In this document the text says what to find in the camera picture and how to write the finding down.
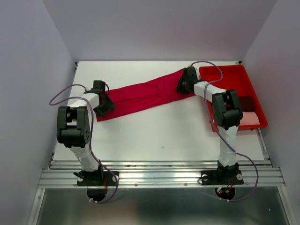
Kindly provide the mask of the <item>red t-shirt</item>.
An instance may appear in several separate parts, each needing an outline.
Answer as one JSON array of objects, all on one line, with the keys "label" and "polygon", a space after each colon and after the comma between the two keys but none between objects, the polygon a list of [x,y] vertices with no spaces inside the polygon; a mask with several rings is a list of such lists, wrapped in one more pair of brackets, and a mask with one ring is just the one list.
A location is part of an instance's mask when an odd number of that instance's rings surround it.
[{"label": "red t-shirt", "polygon": [[194,93],[182,94],[176,91],[182,73],[183,71],[179,70],[147,82],[109,91],[109,97],[115,104],[115,109],[107,112],[103,117],[96,116],[97,121],[111,120],[193,97]]}]

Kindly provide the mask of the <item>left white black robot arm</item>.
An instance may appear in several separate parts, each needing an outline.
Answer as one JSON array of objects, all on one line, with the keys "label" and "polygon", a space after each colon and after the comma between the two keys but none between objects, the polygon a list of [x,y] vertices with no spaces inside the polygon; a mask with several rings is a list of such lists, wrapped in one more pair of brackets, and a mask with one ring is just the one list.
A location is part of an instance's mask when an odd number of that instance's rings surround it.
[{"label": "left white black robot arm", "polygon": [[104,117],[115,109],[109,87],[101,80],[93,82],[74,103],[60,106],[57,112],[57,141],[71,150],[81,165],[74,173],[78,186],[118,185],[118,173],[107,169],[92,151],[94,117]]}]

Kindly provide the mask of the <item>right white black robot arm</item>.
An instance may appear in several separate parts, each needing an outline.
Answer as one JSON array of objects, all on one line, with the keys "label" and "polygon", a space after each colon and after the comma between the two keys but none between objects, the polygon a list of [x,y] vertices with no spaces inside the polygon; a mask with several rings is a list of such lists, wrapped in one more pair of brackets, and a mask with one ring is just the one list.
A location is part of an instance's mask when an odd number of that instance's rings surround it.
[{"label": "right white black robot arm", "polygon": [[201,185],[227,185],[231,182],[243,184],[236,157],[236,135],[243,117],[237,91],[218,88],[209,82],[199,79],[194,67],[183,69],[176,90],[182,94],[193,93],[203,97],[212,104],[213,121],[220,137],[220,151],[216,170],[202,170]]}]

